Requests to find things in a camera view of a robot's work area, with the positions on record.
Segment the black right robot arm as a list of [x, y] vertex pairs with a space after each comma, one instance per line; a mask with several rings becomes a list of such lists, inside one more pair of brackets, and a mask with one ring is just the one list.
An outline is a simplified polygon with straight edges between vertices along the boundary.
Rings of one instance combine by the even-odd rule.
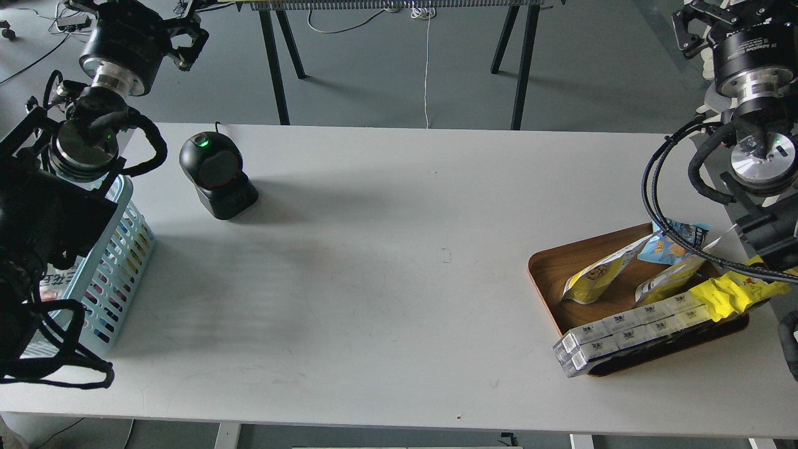
[[736, 224], [768, 268], [796, 267], [796, 195], [769, 206], [796, 182], [796, 2], [689, 1], [672, 16], [687, 58], [710, 49], [716, 93], [734, 99], [722, 125], [688, 165], [693, 188], [707, 199], [746, 209]]

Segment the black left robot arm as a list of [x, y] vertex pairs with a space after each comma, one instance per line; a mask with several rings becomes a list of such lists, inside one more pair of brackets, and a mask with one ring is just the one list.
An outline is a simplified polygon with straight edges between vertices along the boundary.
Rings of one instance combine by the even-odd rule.
[[[39, 284], [49, 266], [66, 269], [97, 244], [118, 206], [107, 199], [119, 175], [156, 170], [167, 143], [148, 117], [126, 102], [151, 91], [165, 57], [188, 71], [209, 34], [191, 1], [162, 18], [138, 1], [67, 1], [96, 17], [79, 63], [89, 84], [63, 80], [56, 100], [29, 106], [2, 139], [2, 383], [69, 387], [50, 379], [65, 366], [105, 378], [78, 389], [106, 389], [111, 363], [79, 341], [85, 309], [76, 299], [44, 302]], [[48, 113], [65, 102], [65, 120]]]

